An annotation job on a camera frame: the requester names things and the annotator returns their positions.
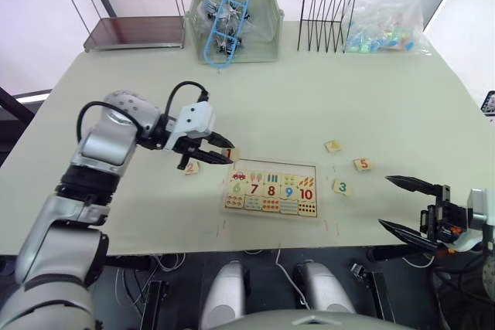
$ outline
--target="wooden shelf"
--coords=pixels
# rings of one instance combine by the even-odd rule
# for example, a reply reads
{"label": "wooden shelf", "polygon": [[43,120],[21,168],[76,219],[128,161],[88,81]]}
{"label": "wooden shelf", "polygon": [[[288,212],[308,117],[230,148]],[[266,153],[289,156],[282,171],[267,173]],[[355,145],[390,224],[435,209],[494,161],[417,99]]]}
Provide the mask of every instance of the wooden shelf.
{"label": "wooden shelf", "polygon": [[182,47],[183,40],[181,16],[117,17],[101,19],[84,43],[84,49]]}

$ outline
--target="red car picture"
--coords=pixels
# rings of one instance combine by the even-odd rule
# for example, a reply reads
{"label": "red car picture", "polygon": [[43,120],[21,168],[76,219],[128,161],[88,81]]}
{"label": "red car picture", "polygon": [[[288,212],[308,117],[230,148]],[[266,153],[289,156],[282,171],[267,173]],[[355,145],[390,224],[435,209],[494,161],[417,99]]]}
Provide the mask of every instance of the red car picture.
{"label": "red car picture", "polygon": [[239,180],[244,180],[246,179],[246,175],[242,174],[241,172],[237,172],[234,175],[232,175],[233,179],[239,179]]}

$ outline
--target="black wire file holder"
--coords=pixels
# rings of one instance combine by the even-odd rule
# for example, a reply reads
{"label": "black wire file holder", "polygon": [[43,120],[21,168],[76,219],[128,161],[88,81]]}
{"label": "black wire file holder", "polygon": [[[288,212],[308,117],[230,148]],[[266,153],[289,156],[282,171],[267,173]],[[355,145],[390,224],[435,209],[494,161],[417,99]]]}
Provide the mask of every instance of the black wire file holder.
{"label": "black wire file holder", "polygon": [[333,46],[333,52],[336,53],[339,45],[341,45],[342,52],[345,53],[355,1],[302,0],[297,50],[301,45],[301,33],[305,22],[308,34],[308,51],[311,50],[312,46],[314,48],[314,42],[316,42],[316,51],[319,51],[320,46],[322,46],[322,36],[324,35],[326,53],[328,53],[330,46]]}

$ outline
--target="plastic storage bin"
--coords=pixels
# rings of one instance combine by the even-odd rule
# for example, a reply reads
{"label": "plastic storage bin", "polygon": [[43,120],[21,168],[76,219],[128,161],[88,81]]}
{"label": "plastic storage bin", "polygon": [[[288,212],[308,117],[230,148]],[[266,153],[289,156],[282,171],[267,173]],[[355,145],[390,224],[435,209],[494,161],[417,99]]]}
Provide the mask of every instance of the plastic storage bin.
{"label": "plastic storage bin", "polygon": [[[204,26],[201,27],[203,20],[197,12],[198,4],[201,2],[202,0],[191,1],[189,11],[186,13],[186,27],[187,39],[193,44],[196,58],[199,62],[206,63],[203,58],[203,49],[210,32],[209,30],[205,32]],[[277,0],[251,0],[247,6],[251,16],[250,21],[258,31],[257,36],[254,38],[248,35],[242,36],[242,47],[237,48],[232,62],[276,61],[280,53],[284,12],[278,7]],[[212,60],[215,60],[215,54],[219,53],[213,51],[210,55]],[[218,62],[223,62],[223,60],[219,54]]]}

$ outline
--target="table surface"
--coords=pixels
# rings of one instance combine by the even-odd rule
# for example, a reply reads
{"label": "table surface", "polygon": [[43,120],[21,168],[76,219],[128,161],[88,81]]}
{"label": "table surface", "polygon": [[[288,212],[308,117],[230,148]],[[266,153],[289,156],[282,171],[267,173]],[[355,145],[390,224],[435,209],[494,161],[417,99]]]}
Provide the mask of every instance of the table surface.
{"label": "table surface", "polygon": [[[179,156],[138,148],[102,227],[109,254],[379,245],[398,240],[378,223],[417,229],[431,196],[399,189],[386,175],[451,185],[465,203],[471,188],[495,185],[495,130],[434,50],[413,54],[296,51],[297,22],[285,22],[276,63],[198,64],[191,47],[81,53],[0,168],[0,253],[15,254],[76,147],[79,109],[113,90],[134,90],[163,107],[182,80],[210,91],[215,130],[242,158],[316,165],[316,221],[243,216],[222,210],[226,165],[176,169]],[[196,99],[184,88],[172,114]],[[97,120],[88,113],[85,126]],[[343,150],[326,151],[339,140]],[[357,172],[353,159],[375,169]],[[352,196],[333,192],[347,180]]]}

